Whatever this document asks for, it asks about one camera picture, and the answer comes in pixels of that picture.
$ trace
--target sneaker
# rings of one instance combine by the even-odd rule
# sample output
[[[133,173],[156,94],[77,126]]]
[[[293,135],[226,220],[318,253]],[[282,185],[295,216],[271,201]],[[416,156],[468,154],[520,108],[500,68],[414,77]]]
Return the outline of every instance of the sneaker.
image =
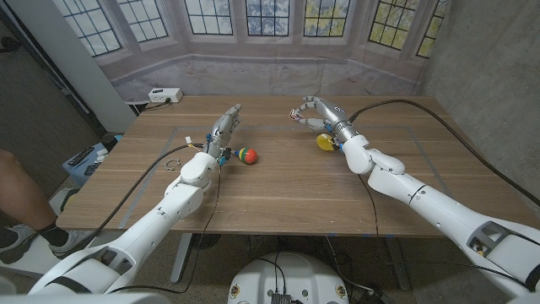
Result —
[[[49,248],[57,258],[63,259],[68,255],[84,249],[88,245],[88,238],[93,231],[68,231],[69,237],[63,246],[53,246],[49,244]]]
[[[19,261],[24,253],[30,249],[32,240],[37,236],[37,233],[25,224],[15,225],[7,229],[17,232],[18,238],[10,246],[0,248],[0,260],[5,264],[11,264]]]

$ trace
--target wooden table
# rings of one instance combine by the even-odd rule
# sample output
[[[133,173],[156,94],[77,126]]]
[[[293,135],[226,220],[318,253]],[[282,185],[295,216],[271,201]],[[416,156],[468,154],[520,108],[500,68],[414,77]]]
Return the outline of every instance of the wooden table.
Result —
[[[389,97],[327,97],[348,115]],[[427,106],[465,137],[428,97],[407,97]],[[350,172],[343,154],[316,146],[317,133],[289,119],[301,96],[185,96],[179,104],[143,113],[89,179],[58,220],[66,229],[93,230],[116,207],[127,190],[162,153],[186,143],[203,143],[215,120],[236,103],[242,123],[232,149],[251,147],[258,162],[247,166],[231,159],[222,168],[216,213],[208,233],[373,236],[375,212],[366,189]],[[314,111],[306,115],[316,117]],[[476,160],[429,114],[409,105],[380,106],[360,114],[354,126],[371,148],[397,157],[406,172],[449,193],[480,213],[539,227],[516,192]],[[197,153],[183,149],[170,157],[182,165]],[[107,230],[127,229],[162,198],[179,170],[163,162],[112,219]],[[174,230],[201,232],[216,203],[218,173],[201,208]],[[370,190],[381,236],[440,236],[407,205]]]

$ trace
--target electrical outlet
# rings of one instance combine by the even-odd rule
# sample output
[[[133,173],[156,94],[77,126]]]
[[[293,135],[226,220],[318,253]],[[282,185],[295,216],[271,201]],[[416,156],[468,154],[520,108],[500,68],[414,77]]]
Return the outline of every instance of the electrical outlet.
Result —
[[[150,102],[162,103],[170,98],[170,102],[179,102],[182,99],[182,91],[180,88],[154,88],[148,93]]]

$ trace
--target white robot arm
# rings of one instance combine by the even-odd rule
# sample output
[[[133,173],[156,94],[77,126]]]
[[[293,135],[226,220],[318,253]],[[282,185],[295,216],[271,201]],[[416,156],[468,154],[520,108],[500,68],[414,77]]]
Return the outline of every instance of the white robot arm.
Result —
[[[165,190],[165,197],[141,220],[112,242],[64,258],[41,277],[29,294],[103,294],[130,285],[170,228],[201,206],[211,182],[208,173],[223,162],[223,148],[240,122],[240,109],[241,105],[233,106],[218,119],[203,152],[182,167],[180,176]]]
[[[334,136],[334,145],[341,148],[353,173],[371,171],[370,187],[407,204],[448,236],[474,264],[508,274],[521,282],[480,270],[509,296],[540,291],[539,230],[470,210],[405,173],[405,165],[400,160],[376,149],[366,149],[369,142],[354,130],[339,106],[319,97],[304,99],[308,102],[293,110],[291,118],[311,128],[323,124]],[[305,108],[316,108],[326,119],[314,123],[310,118],[308,123],[300,115]]]

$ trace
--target toy ball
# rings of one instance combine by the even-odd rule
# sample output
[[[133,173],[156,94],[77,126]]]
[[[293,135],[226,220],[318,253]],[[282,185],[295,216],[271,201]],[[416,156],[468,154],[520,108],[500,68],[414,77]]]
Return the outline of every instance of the toy ball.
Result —
[[[257,161],[257,152],[252,148],[244,148],[233,151],[234,155],[238,157],[245,164],[253,164]]]

